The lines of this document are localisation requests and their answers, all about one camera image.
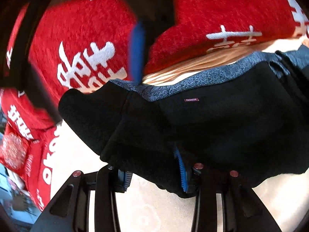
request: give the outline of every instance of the red fabric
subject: red fabric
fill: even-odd
[[[24,164],[19,169],[11,168],[1,153],[0,163],[24,180],[33,202],[43,210],[50,201],[52,158],[59,137],[57,127],[52,127],[49,120],[44,122],[40,117],[44,117],[45,113],[41,114],[35,110],[25,94],[18,97],[18,92],[14,89],[5,89],[1,102],[2,110],[7,115],[5,135],[13,133],[27,143],[27,154]],[[15,115],[12,115],[11,106],[16,109]]]
[[[13,169],[23,167],[28,151],[28,142],[14,133],[4,135],[0,147],[5,162]]]
[[[156,72],[222,48],[290,38],[295,35],[296,27],[300,26],[293,18],[292,12],[295,11],[288,0],[175,0],[176,26],[164,32],[152,46],[145,73]],[[9,51],[23,14],[24,11],[12,32]],[[122,0],[72,0],[49,8],[35,33],[29,60],[38,69],[54,101],[58,103],[63,93],[71,87],[91,92],[103,85],[111,72],[116,73],[121,68],[125,72],[113,78],[129,79],[126,76],[129,74],[128,37],[134,24],[134,15]],[[226,39],[229,44],[215,46],[223,42],[223,38],[210,39],[207,36],[221,32],[221,26],[227,32],[249,32],[251,26],[253,32],[261,35],[253,36],[254,42],[241,42],[247,40],[248,36],[231,36]],[[107,58],[107,66],[103,64],[104,58],[100,57],[102,64],[92,67],[85,58],[84,50],[92,55],[91,43],[102,49],[108,42],[114,46],[115,53],[103,52],[110,57]],[[59,50],[64,51],[62,53],[65,53],[70,66],[74,58],[75,61],[79,60],[76,63],[77,72],[74,74],[72,71],[71,74],[75,78],[67,84],[60,83],[61,79],[64,80],[63,74],[67,68]],[[81,70],[81,62],[84,63],[84,70]]]
[[[8,123],[27,139],[39,139],[41,131],[53,126],[47,112],[34,108],[23,92],[5,89],[1,104]]]
[[[307,22],[294,20],[293,13],[301,14],[295,18],[304,16],[289,1],[293,4],[292,0],[175,0],[176,25],[152,46],[145,73],[222,48],[297,36]],[[8,65],[24,13],[25,9],[8,44]],[[135,22],[122,0],[72,0],[45,12],[34,35],[29,61],[56,104],[69,88],[91,92],[110,78],[129,79],[128,38]],[[214,34],[224,29],[234,32],[234,36],[224,39]],[[258,35],[249,38],[237,33],[250,30]],[[101,49],[101,55],[91,60]],[[47,158],[52,155],[49,144],[55,141],[55,127],[48,129],[52,122],[46,112],[33,109],[27,97],[19,97],[14,90],[4,91],[2,104],[6,114],[14,105],[20,116],[8,118],[7,125],[10,131],[24,136],[30,147],[25,168],[16,173],[42,209],[50,195],[52,168]]]

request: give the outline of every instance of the blue trim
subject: blue trim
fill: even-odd
[[[180,170],[180,177],[181,177],[181,187],[184,192],[187,192],[188,190],[188,182],[187,182],[187,172],[186,168],[184,166],[184,163],[182,161],[180,152],[177,148],[174,150],[174,158],[177,159],[179,163],[179,170]]]
[[[130,75],[135,85],[142,83],[145,62],[145,29],[141,22],[133,28],[129,43]]]

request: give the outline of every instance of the small fabric tag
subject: small fabric tag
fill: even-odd
[[[192,102],[192,101],[199,101],[198,98],[194,98],[194,99],[185,99],[185,102]]]

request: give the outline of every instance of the red pillow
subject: red pillow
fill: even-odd
[[[150,50],[145,73],[211,51],[305,34],[308,20],[295,0],[174,0],[176,25]],[[11,48],[24,11],[19,15]],[[128,78],[128,37],[135,17],[122,0],[72,0],[49,8],[29,60],[54,101],[68,88],[91,92],[108,79]]]

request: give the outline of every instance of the red rivet head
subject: red rivet head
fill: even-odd
[[[74,177],[79,177],[81,175],[81,171],[77,170],[73,173]]]
[[[195,163],[194,168],[201,170],[204,168],[204,165],[202,163]]]
[[[232,176],[232,177],[238,177],[238,172],[235,171],[235,170],[232,170],[232,171],[230,172],[230,176]]]

